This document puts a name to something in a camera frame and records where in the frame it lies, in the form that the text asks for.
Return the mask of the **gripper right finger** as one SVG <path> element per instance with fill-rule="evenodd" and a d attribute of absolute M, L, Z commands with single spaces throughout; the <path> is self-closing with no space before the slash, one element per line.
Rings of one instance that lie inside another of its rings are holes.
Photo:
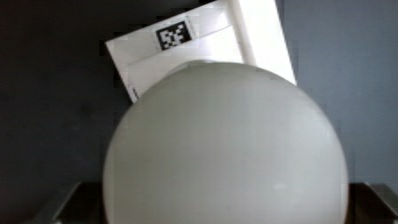
<path fill-rule="evenodd" d="M 344 224 L 398 224 L 398 194 L 385 184 L 350 184 Z"/>

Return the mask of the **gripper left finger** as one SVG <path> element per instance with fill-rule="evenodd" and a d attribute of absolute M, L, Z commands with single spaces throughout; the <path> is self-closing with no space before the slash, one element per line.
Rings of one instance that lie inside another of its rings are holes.
<path fill-rule="evenodd" d="M 62 187 L 23 224 L 106 224 L 101 183 Z"/>

